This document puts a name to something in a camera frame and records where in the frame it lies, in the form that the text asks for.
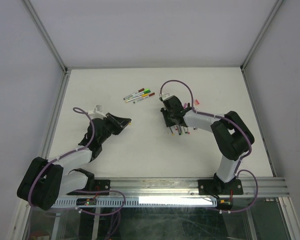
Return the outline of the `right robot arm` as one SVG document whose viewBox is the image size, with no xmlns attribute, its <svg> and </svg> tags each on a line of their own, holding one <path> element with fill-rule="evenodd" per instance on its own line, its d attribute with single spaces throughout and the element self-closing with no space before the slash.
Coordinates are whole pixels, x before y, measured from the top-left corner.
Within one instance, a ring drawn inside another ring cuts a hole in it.
<svg viewBox="0 0 300 240">
<path fill-rule="evenodd" d="M 162 101 L 161 113 L 165 125 L 184 128 L 196 128 L 213 134 L 221 152 L 221 162 L 213 175 L 213 179 L 198 180 L 200 195 L 243 195 L 242 182 L 236 173 L 239 162 L 245 154 L 252 150 L 255 138 L 235 111 L 225 115 L 200 113 L 190 105 L 184 108 L 181 101 L 174 95 Z"/>
</svg>

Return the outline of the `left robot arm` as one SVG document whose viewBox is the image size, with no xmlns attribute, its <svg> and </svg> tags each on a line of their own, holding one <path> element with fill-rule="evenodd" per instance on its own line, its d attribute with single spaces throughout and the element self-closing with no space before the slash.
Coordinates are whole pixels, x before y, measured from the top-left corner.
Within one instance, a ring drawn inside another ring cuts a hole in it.
<svg viewBox="0 0 300 240">
<path fill-rule="evenodd" d="M 31 161 L 17 189 L 17 196 L 47 211 L 58 197 L 75 192 L 87 195 L 97 190 L 95 175 L 82 166 L 94 161 L 102 152 L 102 144 L 110 136 L 119 135 L 131 121 L 111 113 L 90 118 L 83 139 L 74 149 L 52 160 L 36 157 Z"/>
</svg>

